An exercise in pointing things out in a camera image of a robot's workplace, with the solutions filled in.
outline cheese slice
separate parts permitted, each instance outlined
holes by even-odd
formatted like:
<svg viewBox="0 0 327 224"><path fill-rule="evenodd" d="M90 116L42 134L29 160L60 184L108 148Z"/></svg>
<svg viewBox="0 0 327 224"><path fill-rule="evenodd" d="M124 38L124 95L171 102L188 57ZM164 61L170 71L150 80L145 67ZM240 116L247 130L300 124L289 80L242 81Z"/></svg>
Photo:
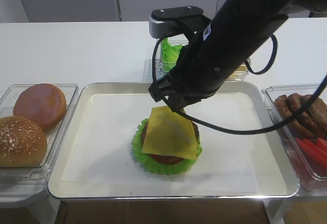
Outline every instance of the cheese slice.
<svg viewBox="0 0 327 224"><path fill-rule="evenodd" d="M142 153L196 159L196 149L191 121L168 106L152 108Z"/></svg>

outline hamburger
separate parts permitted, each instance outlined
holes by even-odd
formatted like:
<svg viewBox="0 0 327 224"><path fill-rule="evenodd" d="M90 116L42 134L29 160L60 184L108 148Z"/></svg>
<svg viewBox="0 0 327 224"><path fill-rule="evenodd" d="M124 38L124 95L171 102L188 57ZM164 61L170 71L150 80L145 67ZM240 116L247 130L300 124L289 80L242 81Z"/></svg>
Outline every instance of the hamburger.
<svg viewBox="0 0 327 224"><path fill-rule="evenodd" d="M138 126L132 151L150 173L183 173L202 152L198 127L167 106L153 108L150 117Z"/></svg>

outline green lettuce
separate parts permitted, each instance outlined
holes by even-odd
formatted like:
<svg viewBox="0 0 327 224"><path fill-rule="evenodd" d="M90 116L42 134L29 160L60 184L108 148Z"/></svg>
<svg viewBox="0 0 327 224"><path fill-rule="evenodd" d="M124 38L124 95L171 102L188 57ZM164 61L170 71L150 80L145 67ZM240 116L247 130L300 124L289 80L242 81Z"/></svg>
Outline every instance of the green lettuce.
<svg viewBox="0 0 327 224"><path fill-rule="evenodd" d="M168 38L161 42L161 61L162 69L168 72L176 65L177 58L179 56L179 51L182 49L183 45L171 45L168 43Z"/></svg>

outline sesame seed bun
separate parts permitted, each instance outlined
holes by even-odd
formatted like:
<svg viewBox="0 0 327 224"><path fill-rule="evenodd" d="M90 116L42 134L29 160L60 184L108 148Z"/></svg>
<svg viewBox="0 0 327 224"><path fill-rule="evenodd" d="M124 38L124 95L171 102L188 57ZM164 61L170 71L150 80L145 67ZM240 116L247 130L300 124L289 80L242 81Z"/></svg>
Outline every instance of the sesame seed bun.
<svg viewBox="0 0 327 224"><path fill-rule="evenodd" d="M39 166L46 148L46 136L35 122L19 116L0 118L0 167Z"/></svg>

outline plastic container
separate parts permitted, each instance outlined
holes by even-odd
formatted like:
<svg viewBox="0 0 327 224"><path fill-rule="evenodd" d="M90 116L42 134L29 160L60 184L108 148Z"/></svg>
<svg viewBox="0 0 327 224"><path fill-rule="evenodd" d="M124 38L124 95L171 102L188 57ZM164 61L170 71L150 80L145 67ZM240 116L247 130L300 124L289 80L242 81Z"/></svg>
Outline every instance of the plastic container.
<svg viewBox="0 0 327 224"><path fill-rule="evenodd" d="M171 38L168 38L168 43L171 44L172 46L174 45L187 45L188 41L183 35L177 35ZM161 78L163 75L169 72L171 68L173 68L176 64L176 62L165 62L162 59L161 56L162 49L161 45L158 48L158 52L156 55L156 73L157 73L157 78ZM231 76L228 77L228 81L244 81L245 77L249 74L249 71L247 70L247 67L243 63Z"/></svg>
<svg viewBox="0 0 327 224"><path fill-rule="evenodd" d="M317 87L318 85L274 86L263 90L264 102L272 121L277 123L282 119L273 104L276 98L280 95L285 94L289 96L293 93L301 95L313 94ZM326 103L327 92L324 91L320 98ZM282 138L284 148L300 179L302 187L306 191L327 190L327 169L324 169L300 149L295 140L295 137L298 137L296 132L289 127L284 127L279 130L279 135Z"/></svg>
<svg viewBox="0 0 327 224"><path fill-rule="evenodd" d="M12 85L0 99L0 118L13 115L13 107L19 95L33 85ZM49 173L60 151L66 127L73 115L78 87L75 84L55 85L61 89L67 101L67 113L64 119L46 135L48 148L43 161L37 167L0 167L0 184L38 185L46 184Z"/></svg>

